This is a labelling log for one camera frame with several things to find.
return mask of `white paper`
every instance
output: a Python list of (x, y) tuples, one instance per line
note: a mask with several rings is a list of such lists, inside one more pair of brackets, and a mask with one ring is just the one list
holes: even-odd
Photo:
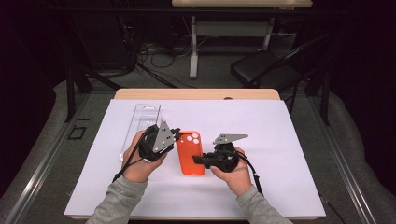
[[(283, 101), (274, 100), (112, 100), (65, 215), (90, 216), (105, 198), (120, 170), (120, 149), (137, 104), (161, 105), (171, 129), (199, 132), (204, 152), (214, 151), (212, 143), (220, 133), (248, 134), (233, 144), (245, 150), (269, 203), (284, 217), (325, 216), (288, 110)], [(131, 216), (216, 218), (243, 213), (235, 195), (210, 170), (203, 176), (183, 175), (175, 148), (151, 174)]]

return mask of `person's left hand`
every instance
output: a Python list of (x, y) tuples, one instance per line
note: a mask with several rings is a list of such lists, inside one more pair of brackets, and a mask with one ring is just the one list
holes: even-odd
[[(125, 163), (128, 161), (129, 156), (131, 155), (132, 151), (134, 150), (134, 147), (136, 146), (137, 142), (139, 141), (140, 137), (145, 131), (140, 131), (134, 136), (134, 140), (132, 141), (131, 146), (123, 153), (123, 162), (122, 162), (122, 167), (125, 165)], [(141, 157), (139, 156), (139, 149), (136, 151), (134, 156), (132, 157), (130, 163), (138, 161), (137, 163), (129, 166), (125, 172), (123, 173), (123, 176), (132, 182), (135, 183), (143, 183), (146, 180), (149, 179), (149, 175), (157, 168), (159, 167), (162, 163), (163, 160), (166, 157), (166, 153), (162, 155), (158, 160), (152, 161), (152, 162), (147, 162), (144, 160), (141, 160)]]

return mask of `gray carpet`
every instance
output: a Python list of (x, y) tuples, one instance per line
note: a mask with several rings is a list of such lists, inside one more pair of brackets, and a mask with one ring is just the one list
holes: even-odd
[[(237, 41), (224, 41), (224, 39), (211, 39), (200, 47), (200, 61), (198, 78), (189, 79), (190, 57), (176, 57), (173, 63), (166, 68), (156, 68), (155, 65), (165, 65), (171, 62), (169, 56), (156, 54), (153, 64), (150, 57), (145, 65), (151, 69), (161, 71), (167, 80), (181, 88), (186, 85), (198, 88), (238, 88), (241, 85), (230, 75), (230, 63), (243, 55), (254, 51), (261, 44), (257, 39), (243, 39), (241, 47)], [(272, 50), (279, 54), (288, 50), (287, 39), (272, 43)], [(211, 48), (211, 44), (222, 48)], [(142, 73), (139, 69), (124, 77), (113, 78), (121, 86), (133, 88), (166, 88), (165, 85)], [(63, 215), (68, 203), (67, 193), (76, 185), (82, 166), (90, 150), (92, 141), (106, 112), (109, 100), (113, 98), (114, 91), (102, 83), (92, 80), (94, 91), (90, 95), (80, 95), (85, 99), (78, 111), (78, 116), (71, 124), (72, 128), (66, 138), (59, 145), (57, 155), (44, 184), (29, 204), (26, 214), (22, 216), (21, 223), (83, 223), (85, 221), (73, 220)], [(66, 116), (65, 85), (61, 83), (57, 88), (57, 103), (49, 118), (48, 124), (43, 129), (32, 153), (23, 165), (19, 175), (15, 178), (10, 189), (0, 200), (1, 219), (3, 223), (12, 212), (14, 205), (20, 198), (35, 169), (45, 155), (56, 144), (56, 136), (61, 132)], [(346, 223), (363, 223), (353, 203), (348, 188), (332, 155), (328, 136), (323, 132), (321, 121), (316, 117), (317, 108), (312, 102), (315, 98), (305, 98), (299, 93), (291, 116), (295, 130), (301, 142), (308, 166), (311, 170), (318, 192), (327, 200), (344, 218)], [(376, 223), (392, 223), (396, 220), (396, 199), (389, 194), (378, 182), (370, 167), (364, 161), (364, 150), (359, 137), (359, 132), (354, 126), (342, 102), (334, 95), (330, 104), (330, 130), (334, 135), (342, 153), (344, 154), (351, 172), (359, 183)], [(294, 223), (341, 223), (334, 211), (324, 204), (327, 216), (314, 221), (294, 221)]]

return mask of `chair leg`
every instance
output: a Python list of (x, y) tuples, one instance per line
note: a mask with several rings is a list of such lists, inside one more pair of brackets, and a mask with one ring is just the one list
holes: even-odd
[(299, 85), (299, 83), (297, 83), (297, 84), (294, 86), (293, 95), (291, 96), (291, 102), (290, 102), (290, 107), (289, 107), (289, 114), (290, 114), (290, 115), (291, 115), (291, 112), (292, 112), (292, 110), (293, 110), (294, 100), (295, 100), (296, 95), (297, 95), (298, 85)]

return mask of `dark background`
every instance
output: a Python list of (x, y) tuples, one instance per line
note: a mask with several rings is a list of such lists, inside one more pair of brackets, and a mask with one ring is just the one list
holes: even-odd
[[(170, 7), (171, 1), (130, 1), (140, 7)], [(1, 106), (0, 195), (21, 168), (55, 102), (53, 87), (65, 80), (70, 62), (93, 69), (134, 67), (134, 41), (125, 42), (115, 16), (66, 17), (44, 6), (112, 7), (120, 2), (3, 1), (0, 6)], [(331, 90), (343, 99), (365, 146), (366, 161), (380, 182), (396, 194), (396, 5), (393, 1), (314, 1), (314, 9), (347, 9), (349, 20), (306, 20), (299, 36), (336, 34), (347, 27)], [(171, 48), (180, 21), (170, 17), (133, 17), (143, 39)]]

